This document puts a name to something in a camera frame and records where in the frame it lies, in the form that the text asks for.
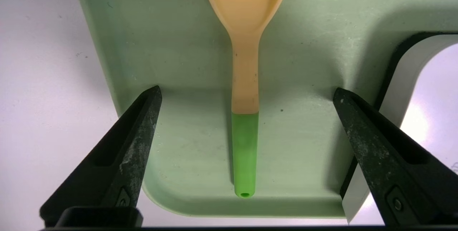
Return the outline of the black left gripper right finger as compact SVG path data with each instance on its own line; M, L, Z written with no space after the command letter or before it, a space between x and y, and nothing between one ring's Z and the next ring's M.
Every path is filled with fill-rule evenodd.
M456 229L457 175L355 93L333 104L388 229Z

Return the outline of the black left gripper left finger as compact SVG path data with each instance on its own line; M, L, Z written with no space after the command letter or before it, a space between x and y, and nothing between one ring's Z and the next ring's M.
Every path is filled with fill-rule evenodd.
M162 94L142 92L40 208L46 227L140 227L137 209Z

